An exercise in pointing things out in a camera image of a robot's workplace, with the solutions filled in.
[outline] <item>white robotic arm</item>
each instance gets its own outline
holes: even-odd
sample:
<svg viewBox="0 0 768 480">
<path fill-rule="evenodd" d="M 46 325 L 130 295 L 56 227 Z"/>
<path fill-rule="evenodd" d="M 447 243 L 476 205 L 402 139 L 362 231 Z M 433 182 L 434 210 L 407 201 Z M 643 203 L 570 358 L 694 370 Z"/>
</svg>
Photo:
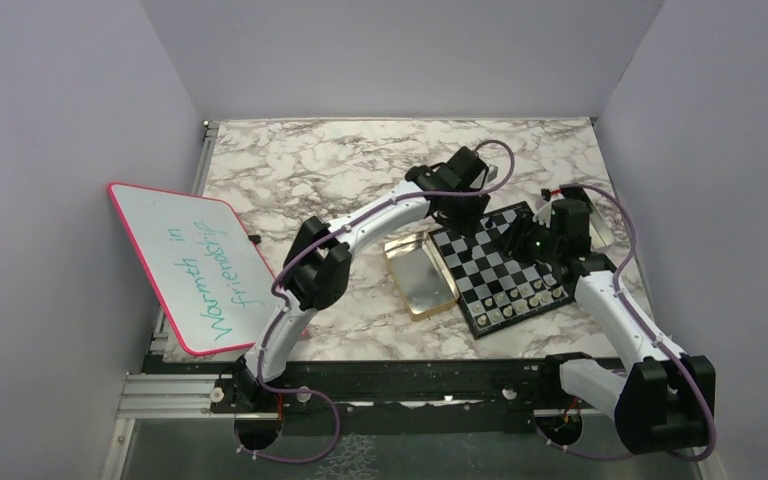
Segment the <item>white robotic arm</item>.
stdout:
<svg viewBox="0 0 768 480">
<path fill-rule="evenodd" d="M 664 346 L 675 356 L 681 357 L 684 350 L 661 332 L 627 290 L 625 293 L 626 298 L 652 331 L 662 337 Z M 602 332 L 619 354 L 625 371 L 631 371 L 636 363 L 646 358 L 659 362 L 669 360 L 659 347 L 652 344 L 647 333 L 618 300 L 613 286 L 613 273 L 610 270 L 593 272 L 579 278 L 575 288 L 575 300 L 590 312 L 599 324 Z M 586 401 L 613 419 L 626 383 L 625 375 L 620 376 L 618 373 L 602 368 L 593 359 L 570 360 L 561 364 L 560 367 L 561 388 L 569 395 Z"/>
<path fill-rule="evenodd" d="M 349 231 L 337 235 L 335 240 L 340 244 L 348 245 L 348 253 L 354 256 L 367 245 L 385 235 L 398 230 L 405 225 L 422 220 L 428 215 L 428 209 L 431 206 L 431 202 L 428 199 L 417 197 L 398 203 L 394 202 L 399 196 L 421 191 L 422 190 L 420 190 L 417 184 L 403 181 L 399 183 L 396 188 L 378 200 L 364 206 L 356 212 L 330 222 L 330 228 L 338 230 L 341 227 L 348 225 L 352 218 L 362 216 L 364 213 L 372 210 L 381 203 L 391 204 L 389 208 L 383 208 L 377 213 L 369 216 L 369 218 L 352 226 Z M 290 356 L 290 351 L 296 345 L 299 338 L 301 338 L 301 334 L 308 323 L 310 323 L 314 315 L 319 312 L 316 308 L 303 310 L 299 299 L 295 294 L 286 290 L 282 293 L 289 298 L 290 305 L 271 332 L 268 342 L 266 342 L 267 348 L 263 352 L 263 360 L 261 364 L 261 375 L 265 382 L 272 381 L 284 372 L 284 369 L 287 366 L 287 359 Z M 284 308 L 287 307 L 283 305 L 278 307 L 273 318 Z M 256 347 L 246 353 L 246 365 L 248 365 L 249 369 L 256 368 L 258 362 L 257 356 L 261 353 L 257 346 L 264 345 L 266 335 L 267 330 L 264 330 L 255 344 Z"/>
</svg>

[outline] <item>whiteboard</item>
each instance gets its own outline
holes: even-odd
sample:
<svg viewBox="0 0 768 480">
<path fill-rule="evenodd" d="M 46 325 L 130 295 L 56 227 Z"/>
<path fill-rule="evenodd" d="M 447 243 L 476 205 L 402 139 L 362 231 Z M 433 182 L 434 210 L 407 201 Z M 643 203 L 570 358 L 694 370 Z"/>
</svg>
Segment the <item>whiteboard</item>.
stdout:
<svg viewBox="0 0 768 480">
<path fill-rule="evenodd" d="M 273 276 L 227 203 L 111 183 L 110 198 L 181 347 L 251 347 L 275 312 Z"/>
</svg>

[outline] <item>gold metal tray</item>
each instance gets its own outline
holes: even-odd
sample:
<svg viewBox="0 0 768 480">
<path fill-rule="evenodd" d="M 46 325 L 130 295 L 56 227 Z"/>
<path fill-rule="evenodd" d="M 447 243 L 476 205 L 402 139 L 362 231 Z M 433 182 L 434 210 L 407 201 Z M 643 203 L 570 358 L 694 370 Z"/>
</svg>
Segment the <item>gold metal tray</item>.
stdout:
<svg viewBox="0 0 768 480">
<path fill-rule="evenodd" d="M 458 303 L 458 287 L 427 233 L 384 244 L 384 260 L 411 320 L 445 312 Z"/>
</svg>

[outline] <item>screw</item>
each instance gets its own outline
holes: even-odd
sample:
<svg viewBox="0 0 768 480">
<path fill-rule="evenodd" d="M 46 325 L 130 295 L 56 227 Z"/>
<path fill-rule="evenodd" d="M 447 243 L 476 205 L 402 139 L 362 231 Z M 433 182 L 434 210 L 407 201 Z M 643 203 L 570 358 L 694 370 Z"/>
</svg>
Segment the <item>screw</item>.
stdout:
<svg viewBox="0 0 768 480">
<path fill-rule="evenodd" d="M 307 387 L 301 387 L 299 390 L 310 390 Z M 310 401 L 311 395 L 309 393 L 297 393 L 296 394 L 296 400 L 298 400 L 301 403 L 307 403 Z"/>
</svg>

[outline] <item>chessboard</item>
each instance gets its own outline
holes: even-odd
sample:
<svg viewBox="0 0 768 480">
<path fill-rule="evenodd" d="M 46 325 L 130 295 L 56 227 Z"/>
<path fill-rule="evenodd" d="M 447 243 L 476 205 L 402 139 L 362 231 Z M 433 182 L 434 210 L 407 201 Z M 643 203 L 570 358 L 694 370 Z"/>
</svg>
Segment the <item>chessboard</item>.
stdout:
<svg viewBox="0 0 768 480">
<path fill-rule="evenodd" d="M 430 232 L 460 290 L 458 306 L 473 337 L 509 327 L 573 301 L 557 283 L 548 265 L 505 259 L 491 242 L 508 229 L 526 202 L 486 214 L 475 237 L 448 228 Z"/>
</svg>

